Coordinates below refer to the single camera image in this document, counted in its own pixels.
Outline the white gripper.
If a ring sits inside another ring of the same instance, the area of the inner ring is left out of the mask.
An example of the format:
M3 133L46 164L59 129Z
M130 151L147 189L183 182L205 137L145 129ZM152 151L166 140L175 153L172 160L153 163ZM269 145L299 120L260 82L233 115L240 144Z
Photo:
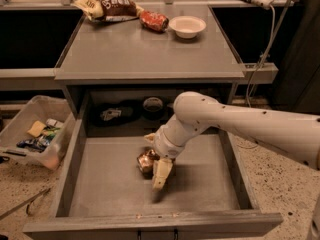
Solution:
M160 158L153 164L153 190L163 189L173 167L172 159L175 159L185 149L190 139L200 135L203 131L203 124L183 122L173 115L155 134L150 133L144 136L147 142L152 143L155 152L160 157L167 157Z

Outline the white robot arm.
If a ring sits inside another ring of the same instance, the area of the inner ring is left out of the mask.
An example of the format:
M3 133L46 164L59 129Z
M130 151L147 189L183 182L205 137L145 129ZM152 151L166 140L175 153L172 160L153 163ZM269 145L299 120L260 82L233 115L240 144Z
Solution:
M189 140L210 127L255 142L314 170L320 168L318 116L225 105L197 92L184 92L173 102L172 117L145 136L160 156L153 165L153 189L164 187L173 160Z

